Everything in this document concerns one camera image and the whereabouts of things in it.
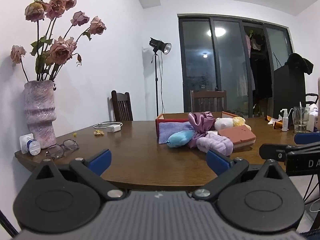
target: brown tabletop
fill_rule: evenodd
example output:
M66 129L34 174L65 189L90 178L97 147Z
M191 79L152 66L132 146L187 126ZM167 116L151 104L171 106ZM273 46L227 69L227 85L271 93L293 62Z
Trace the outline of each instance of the brown tabletop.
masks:
M256 142L253 147L233 153L232 159L243 157L251 164L262 164L264 160L259 156L259 147L263 143L294 144L292 130L274 130L264 118L249 118L246 123L252 127ZM103 149L110 149L112 163L102 177L127 189L192 191L216 177L207 166L205 153L198 149L169 148L166 144L158 144L154 121L123 122L121 131L105 132L104 136L96 137L94 131L93 127L87 127L77 131L76 137L73 133L58 137L58 144L75 139L80 148L72 153L66 152L54 162L67 164L77 157L86 159ZM46 158L45 150L36 156L23 155L20 151L15 156L30 171Z

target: blue plush toy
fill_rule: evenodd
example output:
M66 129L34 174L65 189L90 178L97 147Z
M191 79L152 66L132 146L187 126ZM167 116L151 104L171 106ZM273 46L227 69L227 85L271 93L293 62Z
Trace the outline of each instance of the blue plush toy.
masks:
M180 131L171 135L166 143L170 148L180 147L187 144L194 135L195 131L193 130Z

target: metal bolt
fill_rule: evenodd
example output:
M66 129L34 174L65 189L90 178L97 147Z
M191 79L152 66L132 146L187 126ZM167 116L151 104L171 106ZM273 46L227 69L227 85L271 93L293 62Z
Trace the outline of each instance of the metal bolt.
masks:
M197 189L195 191L197 197L208 197L210 196L210 191L204 188Z
M123 192L119 189L112 189L108 191L107 195L111 198L119 198L123 195Z

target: black door frame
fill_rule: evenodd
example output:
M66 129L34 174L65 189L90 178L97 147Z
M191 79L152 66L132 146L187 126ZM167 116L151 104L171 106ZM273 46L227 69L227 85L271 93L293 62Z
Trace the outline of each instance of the black door frame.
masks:
M274 91L273 85L274 85L274 65L273 65L273 59L272 59L272 51L271 51L271 46L270 46L270 41L268 37L268 32L267 32L267 27L268 28L273 28L277 30L281 30L284 32L284 36L286 39L287 43L287 50L288 53L293 52L292 48L292 42L290 40L290 35L287 27L281 27L278 25L273 25L270 23L264 23L260 22L258 20L254 19L248 19L248 18L241 18L241 17L231 17L231 16L209 16L209 15L196 15L196 16L178 16L179 19L179 35L180 35L180 50L181 50L181 64L182 64L182 78L183 80L186 80L186 57L185 57L185 47L184 47L184 39L183 39L183 28L182 28L182 22L183 21L209 21L210 24L210 30L211 30L211 37L212 37L212 46L213 46L213 53L214 53L214 60L215 60L215 70L216 70L216 83L217 87L216 90L221 90L221 75L220 75L220 61L219 61L219 52L216 49L217 46L217 37L214 33L214 21L230 21L230 22L238 22L239 27L240 27L240 33L242 37L242 42L244 46L244 56L245 56L245 61L246 61L246 70L247 70L247 82L248 82L248 112L249 112L249 117L252 116L252 111L253 111L253 98L252 98L252 78L250 74L250 57L249 57L249 52L246 49L247 48L247 43L246 43L246 37L245 37L245 31L244 31L244 26L252 26L252 27L259 27L263 28L266 36L266 41L267 41L267 47L268 47L268 52L269 52L269 61L270 61L270 66L271 66L271 78L272 78L272 93ZM183 97L185 96L190 96L189 93L185 91L185 86L183 84ZM183 100L183 105L184 105L184 111L187 109L186 101Z

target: pink textured vase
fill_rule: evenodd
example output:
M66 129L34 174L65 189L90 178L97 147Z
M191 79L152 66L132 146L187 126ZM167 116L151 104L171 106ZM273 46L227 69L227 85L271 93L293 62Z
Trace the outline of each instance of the pink textured vase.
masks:
M51 80L29 81L24 85L25 111L30 133L47 148L57 143L52 121L57 119L54 112L53 82Z

